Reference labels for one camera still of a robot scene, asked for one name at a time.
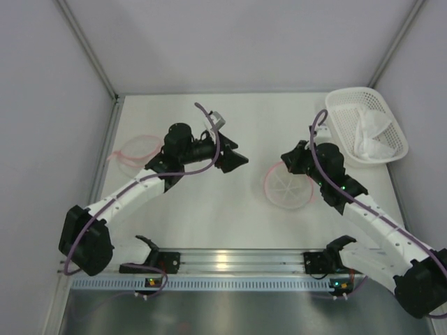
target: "white table surface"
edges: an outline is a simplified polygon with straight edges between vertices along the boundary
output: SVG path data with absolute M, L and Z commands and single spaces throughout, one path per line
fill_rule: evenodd
M 351 235 L 375 247 L 363 231 L 322 200 L 317 188 L 316 201 L 295 211 L 274 206 L 263 193 L 262 180 L 268 169 L 299 140 L 309 138 L 308 127 L 324 106 L 325 95 L 127 96 L 113 150 L 137 135 L 163 138 L 176 122 L 189 124 L 199 136 L 205 118 L 193 105 L 197 101 L 207 110 L 221 113 L 226 120 L 222 133 L 239 144 L 238 151 L 250 162 L 228 174 L 212 168 L 184 177 L 166 194 L 137 210 L 115 236 L 144 235 L 164 248 L 323 248 L 333 239 Z M 186 169 L 197 170 L 206 164 Z M 129 180 L 122 171 L 116 161 L 110 161 L 103 196 Z M 402 224 L 385 165 L 366 169 L 346 166 L 346 171 Z

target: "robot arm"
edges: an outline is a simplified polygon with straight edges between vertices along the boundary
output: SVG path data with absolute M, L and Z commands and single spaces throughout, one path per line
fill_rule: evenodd
M 208 117 L 214 119 L 219 138 L 204 131 L 200 139 L 194 139 L 187 124 L 174 124 L 164 138 L 161 152 L 135 178 L 84 209 L 79 206 L 70 209 L 59 250 L 90 276 L 97 275 L 108 265 L 146 264 L 149 254 L 157 247 L 141 236 L 128 241 L 111 240 L 119 223 L 144 203 L 167 192 L 184 175 L 191 174 L 184 172 L 186 164 L 218 155 L 214 166 L 227 173 L 248 163 L 247 158 L 233 151 L 238 145 L 218 131 L 225 124 L 219 113 L 211 112 Z
M 393 292 L 401 306 L 415 318 L 427 316 L 447 302 L 447 280 L 426 251 L 431 251 L 446 266 L 447 250 L 433 251 L 401 228 L 375 203 L 364 186 L 345 173 L 344 157 L 339 148 L 335 144 L 325 143 L 328 137 L 326 127 L 316 128 L 314 135 L 316 157 L 323 171 L 340 189 L 373 209 L 377 215 L 351 201 L 323 178 L 308 141 L 300 141 L 281 159 L 290 173 L 311 177 L 320 186 L 324 201 L 366 232 L 380 249 L 370 250 L 353 237 L 343 236 L 329 243 L 322 255 L 310 255 L 306 272 L 321 274 L 321 269 L 324 269 L 326 273 L 335 273 L 347 268 L 362 272 Z

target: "white plastic basket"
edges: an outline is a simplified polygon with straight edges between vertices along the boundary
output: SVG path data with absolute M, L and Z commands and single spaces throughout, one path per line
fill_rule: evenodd
M 332 138 L 339 146 L 340 151 L 344 154 L 346 163 L 349 165 L 357 168 L 367 168 L 372 165 L 396 161 L 407 154 L 408 143 L 406 138 L 379 92 L 368 87 L 339 89 L 330 92 L 326 96 L 325 103 L 328 109 L 328 119 L 326 122 Z M 365 161 L 354 154 L 354 138 L 359 120 L 357 109 L 360 105 L 370 110 L 379 110 L 386 113 L 393 120 L 391 125 L 375 138 L 375 140 L 378 140 L 382 144 L 396 149 L 393 157 Z

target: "white cloth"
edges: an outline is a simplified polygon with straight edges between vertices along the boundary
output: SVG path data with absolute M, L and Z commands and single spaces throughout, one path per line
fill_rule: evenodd
M 389 127 L 391 118 L 379 110 L 368 110 L 364 105 L 359 105 L 357 111 L 359 120 L 354 139 L 354 154 L 365 161 L 393 157 L 396 149 L 374 139 Z

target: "white wall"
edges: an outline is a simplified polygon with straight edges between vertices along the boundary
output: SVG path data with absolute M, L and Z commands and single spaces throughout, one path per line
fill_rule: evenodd
M 447 246 L 447 2 L 431 0 L 377 89 L 410 151 L 391 165 L 408 224 L 436 248 Z
M 50 0 L 0 10 L 0 334 L 38 334 L 112 103 Z
M 366 85 L 413 0 L 68 0 L 119 93 Z

